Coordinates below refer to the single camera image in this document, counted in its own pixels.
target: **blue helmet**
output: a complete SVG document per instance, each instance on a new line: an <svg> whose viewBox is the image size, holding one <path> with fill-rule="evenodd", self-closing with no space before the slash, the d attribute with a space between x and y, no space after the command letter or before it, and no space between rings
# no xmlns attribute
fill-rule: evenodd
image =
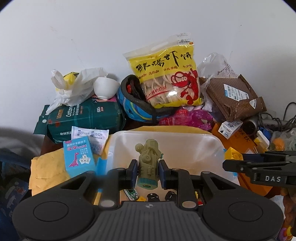
<svg viewBox="0 0 296 241"><path fill-rule="evenodd" d="M129 94L126 88L131 80L139 82L139 79L131 74L121 82L117 92L119 103L123 106L123 109L129 118L135 121L157 123L159 119L172 115L175 112L176 107L162 107L155 109L151 104Z"/></svg>

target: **power cord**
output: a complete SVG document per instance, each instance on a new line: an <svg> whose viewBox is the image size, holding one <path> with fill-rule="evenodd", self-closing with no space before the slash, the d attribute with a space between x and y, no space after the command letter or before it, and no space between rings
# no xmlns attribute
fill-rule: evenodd
<svg viewBox="0 0 296 241"><path fill-rule="evenodd" d="M285 118L286 118L286 113L287 113L287 110L288 110L289 106L292 105L292 104L296 105L296 102L290 102L290 103L287 105L287 107L286 107L286 109L285 109L284 116L283 116L283 121L284 121ZM296 115L294 115L293 118L289 119L288 122L287 122L286 124L283 125L283 122L282 122L282 120L281 120L280 118L277 118L277 117L274 118L271 114L269 114L269 113L267 113L267 112L261 112L261 113L258 114L258 118L259 118L260 125L261 125L264 129L267 129L267 128L266 128L265 125L262 123L262 119L263 119L263 118L262 118L262 115L268 115L268 116L271 117L272 120L275 120L275 121L278 123L278 127L279 127L278 131L280 131L280 132L289 132L289 131L291 131L291 130L292 130L292 128L291 128L292 125L296 123Z"/></svg>

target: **magenta plastic bag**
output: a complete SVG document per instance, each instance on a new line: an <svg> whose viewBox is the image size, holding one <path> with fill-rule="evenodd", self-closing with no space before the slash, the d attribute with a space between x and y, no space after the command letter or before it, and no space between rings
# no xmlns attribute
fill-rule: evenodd
<svg viewBox="0 0 296 241"><path fill-rule="evenodd" d="M158 123L160 126L193 126L210 131L214 126L213 117L205 110L180 107L172 116L161 119Z"/></svg>

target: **silver screw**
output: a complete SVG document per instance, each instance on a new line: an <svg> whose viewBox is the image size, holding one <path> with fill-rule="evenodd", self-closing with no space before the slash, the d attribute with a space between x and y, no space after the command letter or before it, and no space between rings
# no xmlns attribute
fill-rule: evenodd
<svg viewBox="0 0 296 241"><path fill-rule="evenodd" d="M102 207L113 207L115 204L115 202L113 202L112 200L104 200L101 202L101 206Z"/></svg>
<svg viewBox="0 0 296 241"><path fill-rule="evenodd" d="M194 201L184 201L184 202L182 202L182 206L184 208L195 208L196 207L196 202L194 202Z"/></svg>

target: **translucent plastic container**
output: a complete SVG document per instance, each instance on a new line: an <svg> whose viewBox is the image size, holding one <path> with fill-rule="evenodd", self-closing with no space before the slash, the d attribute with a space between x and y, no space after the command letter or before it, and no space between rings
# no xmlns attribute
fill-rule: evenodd
<svg viewBox="0 0 296 241"><path fill-rule="evenodd" d="M150 131L119 131L112 135L109 146L107 171L113 168L127 168L132 159L138 160L140 153L136 152L138 143L145 144L147 139L155 139L163 159L169 168L180 168L190 174L200 175L202 171L213 172L239 185L237 176L226 172L222 168L224 161L224 147L221 141L209 134L189 134ZM161 201L168 190L158 188L147 190L136 185L140 196L147 197L149 193L156 193Z"/></svg>

